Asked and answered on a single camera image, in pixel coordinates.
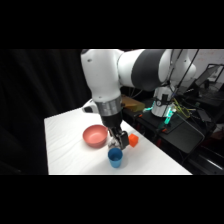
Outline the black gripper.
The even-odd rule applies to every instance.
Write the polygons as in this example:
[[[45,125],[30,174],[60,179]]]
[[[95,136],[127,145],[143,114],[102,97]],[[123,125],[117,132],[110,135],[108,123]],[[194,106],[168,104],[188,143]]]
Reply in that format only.
[[[107,127],[108,129],[110,129],[109,133],[110,133],[111,140],[108,143],[108,147],[116,148],[119,142],[120,149],[124,150],[129,145],[128,133],[126,131],[121,131],[118,134],[118,141],[117,141],[112,131],[112,130],[118,131],[121,129],[120,125],[122,123],[122,114],[117,113],[112,116],[102,116],[101,120],[103,125]]]

